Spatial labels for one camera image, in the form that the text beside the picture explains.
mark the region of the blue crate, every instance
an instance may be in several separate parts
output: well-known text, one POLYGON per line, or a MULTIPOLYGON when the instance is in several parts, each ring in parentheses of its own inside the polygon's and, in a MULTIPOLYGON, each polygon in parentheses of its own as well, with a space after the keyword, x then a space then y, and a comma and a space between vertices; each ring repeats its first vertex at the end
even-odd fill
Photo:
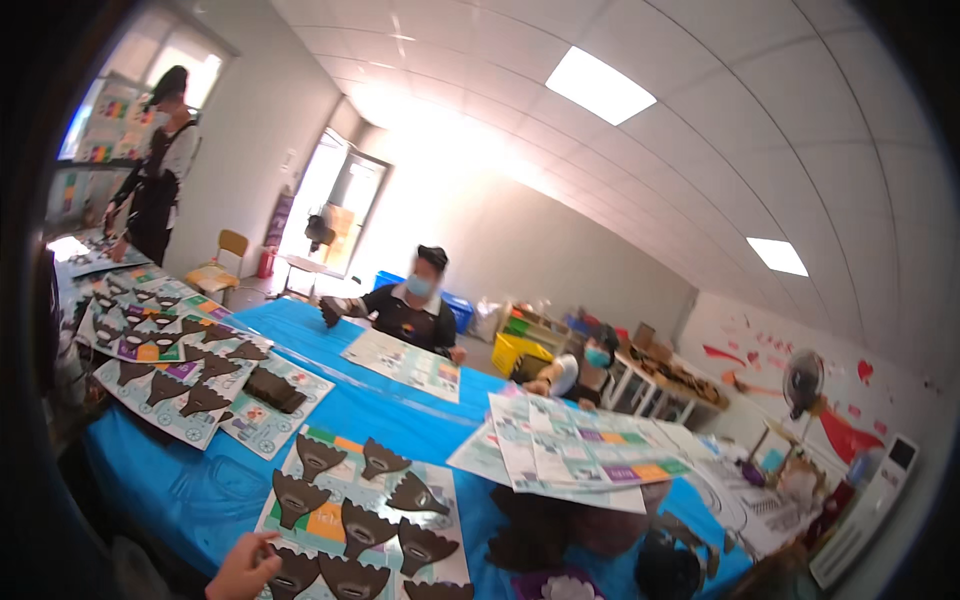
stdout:
MULTIPOLYGON (((377 271, 376 277, 373 279, 373 289, 390 283, 403 283, 405 280, 406 277, 396 276, 386 271, 377 271)), ((454 296, 445 291, 442 291, 440 296, 446 300, 446 303, 450 305, 450 310, 453 311, 453 318, 457 322, 457 333, 466 333, 470 318, 473 317, 473 304, 465 298, 454 296)))

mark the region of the surgical mask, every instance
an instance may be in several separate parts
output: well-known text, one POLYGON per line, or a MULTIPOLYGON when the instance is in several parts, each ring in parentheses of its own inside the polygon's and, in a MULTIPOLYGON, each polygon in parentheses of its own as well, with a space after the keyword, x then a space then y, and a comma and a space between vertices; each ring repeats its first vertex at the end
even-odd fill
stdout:
POLYGON ((591 367, 596 369, 605 369, 610 366, 610 354, 606 350, 589 346, 584 350, 584 358, 591 367))
POLYGON ((430 283, 426 279, 421 279, 416 275, 407 277, 407 290, 409 290, 414 296, 426 298, 430 294, 430 289, 432 287, 433 283, 430 283))

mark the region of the fluorescent light panel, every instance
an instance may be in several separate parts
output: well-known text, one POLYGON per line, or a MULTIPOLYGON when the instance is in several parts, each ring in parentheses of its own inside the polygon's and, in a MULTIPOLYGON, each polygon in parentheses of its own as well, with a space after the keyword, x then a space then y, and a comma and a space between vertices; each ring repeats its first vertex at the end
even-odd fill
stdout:
POLYGON ((546 86, 611 125, 619 125, 657 99, 602 60, 576 46, 546 80, 546 86))
POLYGON ((763 262, 774 271, 809 276, 806 274, 804 262, 797 256, 797 251, 793 249, 793 244, 790 242, 764 240, 758 237, 748 237, 747 241, 754 247, 763 262))

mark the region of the black cap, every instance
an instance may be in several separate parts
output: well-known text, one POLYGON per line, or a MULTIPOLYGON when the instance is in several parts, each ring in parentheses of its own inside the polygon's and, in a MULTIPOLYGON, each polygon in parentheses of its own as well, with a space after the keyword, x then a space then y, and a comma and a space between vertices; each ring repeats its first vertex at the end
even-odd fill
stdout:
POLYGON ((423 260, 427 261, 440 273, 444 272, 444 269, 446 269, 446 263, 448 262, 446 258, 446 252, 444 252, 444 249, 440 246, 435 246, 433 248, 417 246, 417 258, 422 258, 423 260))
POLYGON ((170 67, 170 70, 163 74, 160 81, 156 82, 154 95, 150 98, 147 106, 155 106, 174 94, 186 93, 187 75, 186 68, 179 64, 170 67))

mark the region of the hand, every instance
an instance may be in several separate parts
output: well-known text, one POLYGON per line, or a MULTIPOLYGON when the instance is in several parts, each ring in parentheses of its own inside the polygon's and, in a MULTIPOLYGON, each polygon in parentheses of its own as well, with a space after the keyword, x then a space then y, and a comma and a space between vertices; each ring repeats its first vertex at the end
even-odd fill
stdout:
POLYGON ((527 381, 523 384, 523 389, 537 396, 550 396, 550 384, 542 379, 527 381))
POLYGON ((463 365, 467 360, 467 349, 463 346, 454 346, 450 349, 450 360, 457 365, 463 365))
POLYGON ((279 536, 278 531, 241 536, 220 565, 217 576, 206 586, 207 600, 253 600, 283 566, 283 560, 267 543, 279 536), (267 558, 255 564, 259 551, 265 552, 267 558))

